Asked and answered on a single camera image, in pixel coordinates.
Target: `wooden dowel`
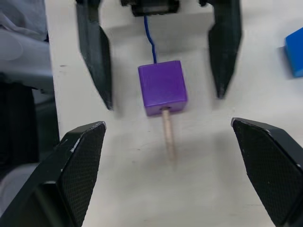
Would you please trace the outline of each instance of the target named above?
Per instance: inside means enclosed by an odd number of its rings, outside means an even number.
[[[166,148],[169,155],[169,159],[175,162],[177,160],[177,154],[175,151],[175,144],[174,144],[174,138],[172,133],[172,124],[170,120],[169,108],[162,109],[162,119],[164,125]]]

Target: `black plastic part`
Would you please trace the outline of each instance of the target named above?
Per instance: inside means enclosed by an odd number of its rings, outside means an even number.
[[[0,179],[16,166],[38,161],[32,88],[0,83]]]
[[[100,0],[77,0],[80,50],[106,107],[113,109],[109,40],[99,26]]]
[[[232,121],[247,175],[276,226],[303,224],[303,149],[284,130]]]
[[[131,5],[135,17],[177,13],[179,0],[121,0],[122,6]]]
[[[224,98],[234,73],[241,43],[240,0],[209,0],[214,7],[215,24],[208,34],[209,54],[217,97]]]
[[[103,122],[68,132],[0,218],[2,227],[81,227],[97,179]]]

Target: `blue cable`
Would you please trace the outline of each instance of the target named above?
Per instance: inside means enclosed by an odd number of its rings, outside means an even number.
[[[148,29],[147,16],[144,16],[144,26],[145,26],[145,32],[146,32],[146,36],[148,38],[148,41],[150,41],[150,43],[151,43],[153,63],[156,64],[157,63],[156,48],[155,48],[155,43],[153,42],[153,40],[151,38],[150,31]]]

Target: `blue cube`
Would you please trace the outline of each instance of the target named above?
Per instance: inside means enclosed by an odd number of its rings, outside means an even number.
[[[286,37],[285,48],[294,77],[303,77],[303,28]]]

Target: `textured gripper pad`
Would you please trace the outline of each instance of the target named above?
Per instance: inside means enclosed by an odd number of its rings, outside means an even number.
[[[276,226],[281,226],[296,207],[303,190],[303,176],[270,132],[234,121],[247,175]]]
[[[77,226],[82,226],[97,180],[103,136],[106,128],[99,125],[84,133],[71,150],[74,154],[65,166],[59,186]]]

